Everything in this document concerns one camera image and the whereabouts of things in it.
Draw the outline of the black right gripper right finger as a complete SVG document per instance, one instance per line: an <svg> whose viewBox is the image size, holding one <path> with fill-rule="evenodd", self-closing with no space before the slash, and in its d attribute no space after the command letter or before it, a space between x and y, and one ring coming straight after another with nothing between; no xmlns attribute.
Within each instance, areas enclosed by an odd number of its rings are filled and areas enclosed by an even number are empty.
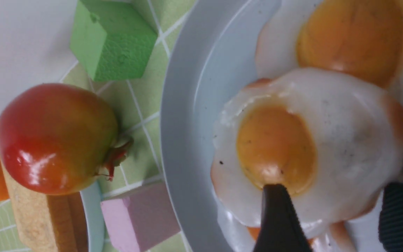
<svg viewBox="0 0 403 252"><path fill-rule="evenodd" d="M379 241L387 252L403 252L403 184L392 182L383 191Z"/></svg>

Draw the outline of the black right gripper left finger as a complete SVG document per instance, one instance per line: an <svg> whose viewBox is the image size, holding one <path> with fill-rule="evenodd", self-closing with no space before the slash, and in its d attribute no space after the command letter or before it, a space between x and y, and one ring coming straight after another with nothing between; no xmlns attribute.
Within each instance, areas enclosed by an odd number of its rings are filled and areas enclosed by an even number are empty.
<svg viewBox="0 0 403 252"><path fill-rule="evenodd" d="M253 251L312 251L284 185L270 184L263 188L261 230Z"/></svg>

